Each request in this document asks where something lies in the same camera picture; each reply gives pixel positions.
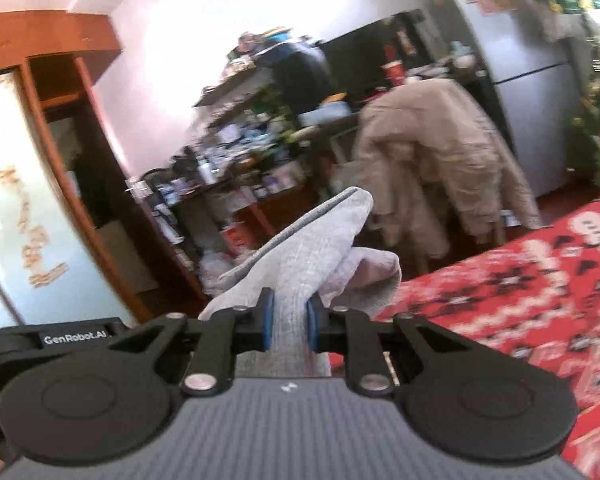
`silver bolt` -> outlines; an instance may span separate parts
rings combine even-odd
[[[360,387],[368,392],[382,392],[391,386],[391,382],[384,375],[367,374],[360,379]]]
[[[291,394],[298,389],[298,385],[296,383],[284,383],[280,386],[280,389],[286,394]]]
[[[204,392],[216,386],[216,378],[209,374],[191,374],[184,378],[184,385],[189,390]]]

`wardrobe door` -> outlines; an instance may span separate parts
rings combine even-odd
[[[134,319],[75,231],[32,139],[16,72],[0,74],[0,286],[29,324]]]

